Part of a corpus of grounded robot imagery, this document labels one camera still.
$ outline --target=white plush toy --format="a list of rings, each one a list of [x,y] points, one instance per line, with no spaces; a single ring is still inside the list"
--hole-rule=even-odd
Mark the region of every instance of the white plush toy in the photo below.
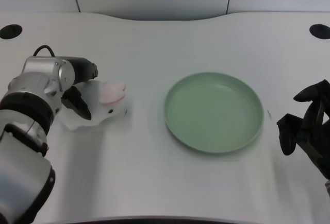
[[[83,126],[97,126],[107,118],[126,114],[125,84],[92,80],[79,83],[75,87],[81,92],[81,98],[88,105],[92,120],[83,119],[73,110],[62,106],[58,117],[69,130],[76,130]]]

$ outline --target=green plate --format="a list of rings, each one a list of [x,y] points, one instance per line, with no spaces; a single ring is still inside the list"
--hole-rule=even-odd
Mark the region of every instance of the green plate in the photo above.
[[[179,81],[165,100],[170,131],[186,145],[225,153],[251,143],[260,133],[263,108],[244,82],[220,73],[200,73]]]

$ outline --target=black cable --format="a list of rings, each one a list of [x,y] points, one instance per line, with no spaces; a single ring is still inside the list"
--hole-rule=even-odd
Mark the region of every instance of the black cable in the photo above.
[[[46,48],[49,50],[49,53],[51,54],[52,57],[55,56],[53,50],[48,46],[48,45],[42,45],[38,49],[36,49],[35,53],[33,53],[33,56],[35,57],[43,48]]]

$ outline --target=table surface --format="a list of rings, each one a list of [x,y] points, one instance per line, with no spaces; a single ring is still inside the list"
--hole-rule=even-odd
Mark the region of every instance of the table surface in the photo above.
[[[128,21],[91,13],[0,14],[0,91],[42,44],[56,55],[96,63],[99,79],[122,81],[133,99],[125,118],[103,129],[70,132],[58,119],[47,158],[56,184],[35,223],[129,216],[187,216],[236,223],[329,223],[326,179],[297,147],[286,157],[276,122],[303,116],[293,101],[329,79],[330,40],[309,33],[330,13],[239,13],[201,21]],[[187,148],[167,131],[162,106],[170,87],[193,73],[221,72],[250,85],[265,121],[251,146],[225,155]]]

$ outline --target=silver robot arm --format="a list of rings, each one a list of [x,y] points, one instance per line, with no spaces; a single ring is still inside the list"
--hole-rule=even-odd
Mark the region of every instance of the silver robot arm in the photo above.
[[[85,58],[33,56],[9,83],[0,102],[1,224],[32,223],[44,205],[55,183],[44,158],[50,126],[62,104],[91,119],[73,85],[97,74],[96,65]]]

